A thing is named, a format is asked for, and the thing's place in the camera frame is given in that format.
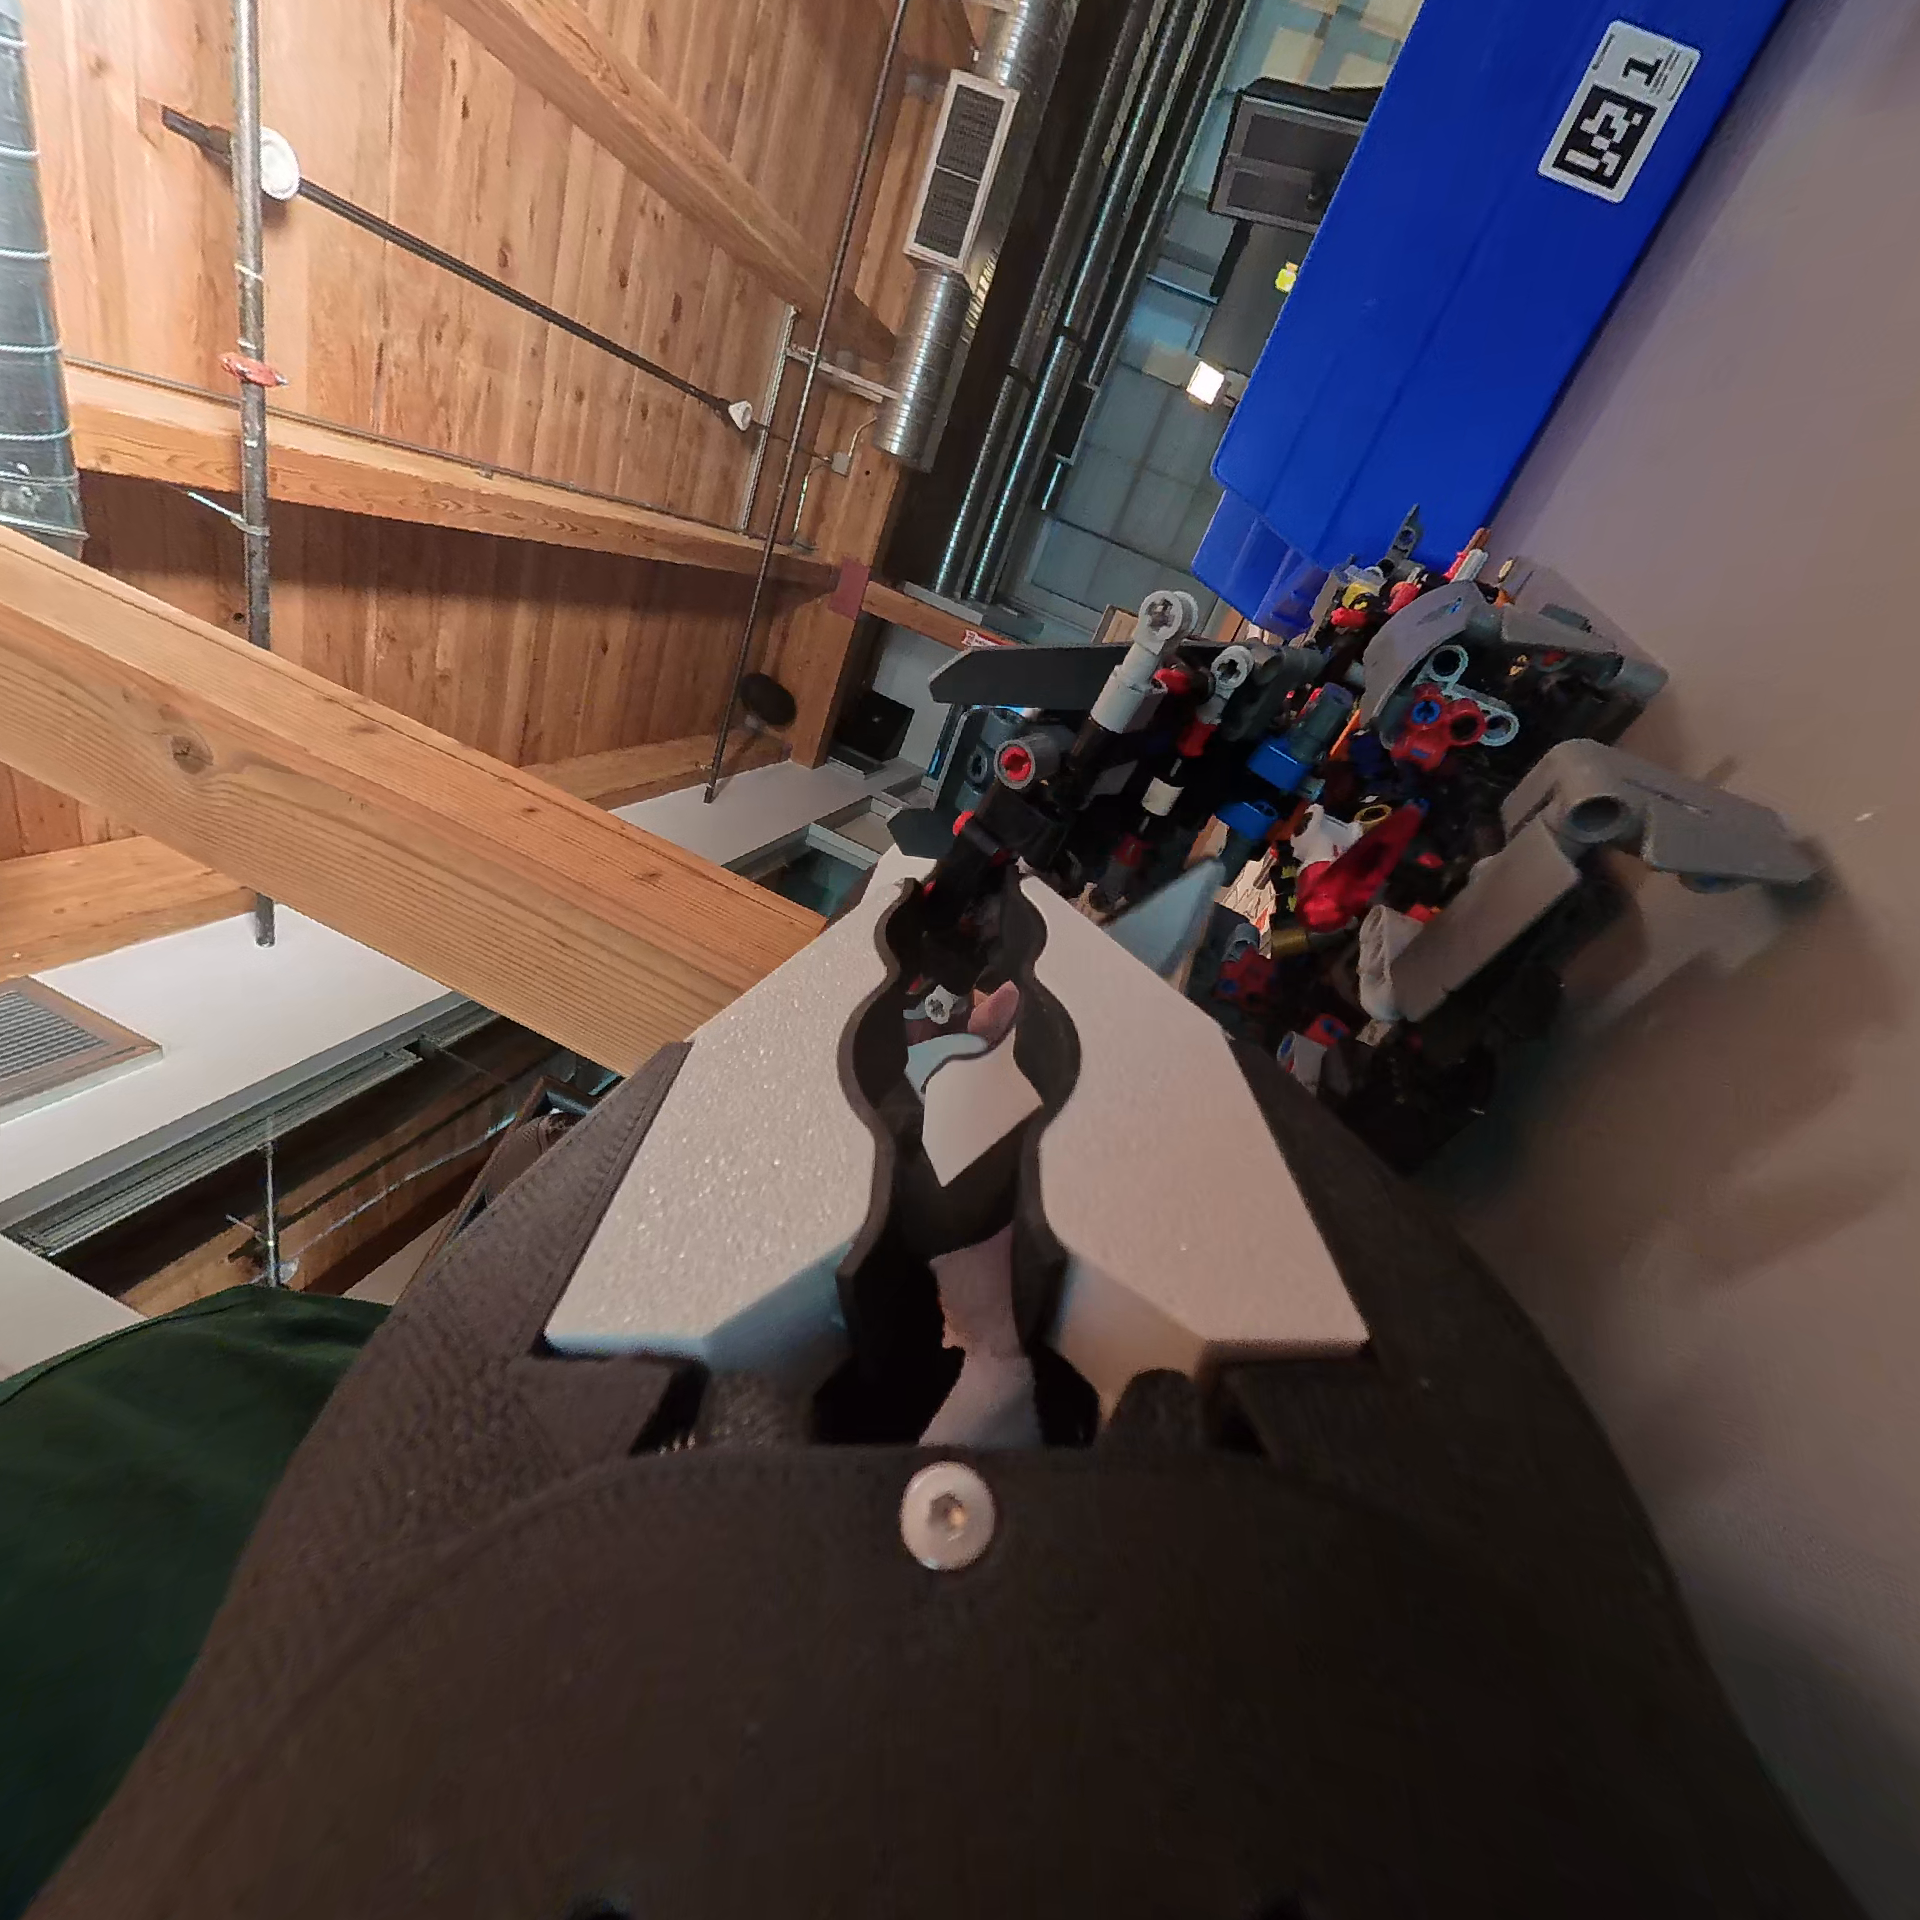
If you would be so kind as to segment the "white ceiling air vent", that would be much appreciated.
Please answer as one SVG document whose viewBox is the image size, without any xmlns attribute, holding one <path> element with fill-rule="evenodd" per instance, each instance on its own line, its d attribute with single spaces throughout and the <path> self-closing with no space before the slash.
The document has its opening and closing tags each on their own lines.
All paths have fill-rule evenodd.
<svg viewBox="0 0 1920 1920">
<path fill-rule="evenodd" d="M 912 220 L 909 220 L 909 259 L 957 273 L 974 259 L 974 234 L 983 220 L 983 193 L 1011 136 L 1020 90 L 948 71 L 934 148 L 923 167 Z"/>
</svg>

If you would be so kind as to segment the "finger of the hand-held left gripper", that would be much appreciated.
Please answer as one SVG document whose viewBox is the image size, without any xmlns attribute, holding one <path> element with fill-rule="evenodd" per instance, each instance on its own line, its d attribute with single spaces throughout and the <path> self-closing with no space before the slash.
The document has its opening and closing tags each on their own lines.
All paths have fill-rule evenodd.
<svg viewBox="0 0 1920 1920">
<path fill-rule="evenodd" d="M 1208 941 L 1221 894 L 1221 864 L 1204 855 L 1173 882 L 1164 882 L 1148 901 L 1115 912 L 1115 949 L 1143 960 L 1156 982 L 1190 993 L 1196 949 Z"/>
</svg>

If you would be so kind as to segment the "person's green shirt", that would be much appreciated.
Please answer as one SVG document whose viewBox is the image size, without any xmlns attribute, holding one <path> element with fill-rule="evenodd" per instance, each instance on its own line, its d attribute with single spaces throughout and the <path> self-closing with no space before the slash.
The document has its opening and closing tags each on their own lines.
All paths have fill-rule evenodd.
<svg viewBox="0 0 1920 1920">
<path fill-rule="evenodd" d="M 0 1912 L 33 1904 L 150 1743 L 387 1317 L 225 1285 L 0 1383 Z"/>
</svg>

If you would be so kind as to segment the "person's left hand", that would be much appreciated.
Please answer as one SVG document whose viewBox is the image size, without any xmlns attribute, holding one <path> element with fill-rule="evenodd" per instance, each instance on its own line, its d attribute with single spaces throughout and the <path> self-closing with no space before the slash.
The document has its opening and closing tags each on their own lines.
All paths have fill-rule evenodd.
<svg viewBox="0 0 1920 1920">
<path fill-rule="evenodd" d="M 1011 1231 L 934 1252 L 934 1290 L 941 1290 L 941 1343 L 983 1367 L 1029 1356 L 1029 1336 L 1020 1329 Z"/>
</svg>

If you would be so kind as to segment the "blue plastic bin with tag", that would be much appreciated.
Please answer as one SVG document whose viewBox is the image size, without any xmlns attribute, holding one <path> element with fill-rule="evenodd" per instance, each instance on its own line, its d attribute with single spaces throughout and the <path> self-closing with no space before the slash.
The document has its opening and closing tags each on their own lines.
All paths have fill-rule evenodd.
<svg viewBox="0 0 1920 1920">
<path fill-rule="evenodd" d="M 1217 442 L 1444 567 L 1537 452 L 1785 0 L 1427 0 Z"/>
</svg>

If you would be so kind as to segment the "silver air duct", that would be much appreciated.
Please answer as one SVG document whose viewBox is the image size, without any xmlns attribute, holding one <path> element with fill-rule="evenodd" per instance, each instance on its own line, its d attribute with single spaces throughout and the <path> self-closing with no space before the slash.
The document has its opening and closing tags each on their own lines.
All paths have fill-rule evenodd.
<svg viewBox="0 0 1920 1920">
<path fill-rule="evenodd" d="M 1011 136 L 983 193 L 983 220 L 974 234 L 974 259 L 957 273 L 923 267 L 909 287 L 909 329 L 887 364 L 887 404 L 874 417 L 874 452 L 887 452 L 909 468 L 926 468 L 957 390 L 957 364 L 974 355 L 994 267 L 1020 209 L 1020 180 L 1029 167 L 1044 104 L 1070 43 L 1079 0 L 1020 0 L 983 23 L 983 43 L 974 56 L 974 79 L 1011 87 Z"/>
</svg>

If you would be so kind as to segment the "large lego vehicle model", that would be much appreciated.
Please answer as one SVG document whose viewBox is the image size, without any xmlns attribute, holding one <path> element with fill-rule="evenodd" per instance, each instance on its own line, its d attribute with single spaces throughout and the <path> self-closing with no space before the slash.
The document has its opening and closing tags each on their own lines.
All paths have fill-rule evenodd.
<svg viewBox="0 0 1920 1920">
<path fill-rule="evenodd" d="M 1798 894 L 1810 843 L 1763 802 L 1621 750 L 1662 671 L 1573 609 L 1515 609 L 1480 538 L 1411 554 L 1418 507 L 1230 724 L 1237 789 L 1190 998 L 1264 1044 L 1379 1164 L 1418 1177 L 1560 1013 L 1621 912 L 1621 864 L 1694 894 Z"/>
</svg>

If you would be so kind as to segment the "plain blue plastic bin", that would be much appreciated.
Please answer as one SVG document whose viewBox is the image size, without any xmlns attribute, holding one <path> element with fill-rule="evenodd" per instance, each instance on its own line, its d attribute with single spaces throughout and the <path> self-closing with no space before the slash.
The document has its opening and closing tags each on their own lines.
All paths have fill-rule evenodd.
<svg viewBox="0 0 1920 1920">
<path fill-rule="evenodd" d="M 1196 544 L 1196 583 L 1217 590 L 1247 628 L 1303 638 L 1338 598 L 1332 577 L 1360 554 L 1350 507 L 1332 490 L 1278 490 L 1252 505 L 1221 490 Z"/>
</svg>

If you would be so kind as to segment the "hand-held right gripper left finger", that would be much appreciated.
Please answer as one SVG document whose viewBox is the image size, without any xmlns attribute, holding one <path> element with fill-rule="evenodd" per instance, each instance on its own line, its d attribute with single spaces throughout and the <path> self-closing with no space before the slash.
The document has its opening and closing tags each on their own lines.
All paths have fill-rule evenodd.
<svg viewBox="0 0 1920 1920">
<path fill-rule="evenodd" d="M 551 1343 L 704 1374 L 833 1374 L 833 1266 L 874 1202 L 874 1138 L 844 1089 L 851 1019 L 882 993 L 899 882 L 867 882 L 797 960 L 689 1029 Z"/>
</svg>

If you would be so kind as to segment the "dark grey cabinet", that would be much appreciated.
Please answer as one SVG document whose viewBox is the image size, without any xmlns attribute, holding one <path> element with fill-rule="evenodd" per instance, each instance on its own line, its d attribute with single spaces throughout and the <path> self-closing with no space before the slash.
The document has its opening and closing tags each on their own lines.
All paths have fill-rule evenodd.
<svg viewBox="0 0 1920 1920">
<path fill-rule="evenodd" d="M 1239 87 L 1208 209 L 1230 220 L 1310 234 L 1379 97 L 1379 87 Z"/>
</svg>

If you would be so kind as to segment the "black lego sub-assembly red pins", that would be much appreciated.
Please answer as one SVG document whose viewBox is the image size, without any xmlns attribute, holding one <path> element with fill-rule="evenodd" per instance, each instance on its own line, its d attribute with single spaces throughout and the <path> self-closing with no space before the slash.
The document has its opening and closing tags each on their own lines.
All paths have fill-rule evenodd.
<svg viewBox="0 0 1920 1920">
<path fill-rule="evenodd" d="M 934 671 L 968 733 L 941 798 L 894 818 L 894 843 L 934 864 L 899 1013 L 957 1024 L 957 998 L 997 972 L 997 894 L 1020 874 L 1115 919 L 1190 867 L 1237 789 L 1230 724 L 1264 663 L 1264 638 L 1204 638 L 1196 593 L 1156 590 L 1120 636 L 974 647 Z"/>
</svg>

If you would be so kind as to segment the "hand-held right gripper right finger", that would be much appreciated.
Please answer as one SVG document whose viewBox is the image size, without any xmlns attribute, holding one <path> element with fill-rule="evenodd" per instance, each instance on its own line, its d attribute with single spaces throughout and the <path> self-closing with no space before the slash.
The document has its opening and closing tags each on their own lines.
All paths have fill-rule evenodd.
<svg viewBox="0 0 1920 1920">
<path fill-rule="evenodd" d="M 1230 1029 L 1044 882 L 1038 983 L 1079 1082 L 1038 1138 L 1038 1211 L 1066 1250 L 1056 1356 L 1089 1390 L 1247 1356 L 1350 1356 L 1363 1317 L 1230 1054 Z"/>
</svg>

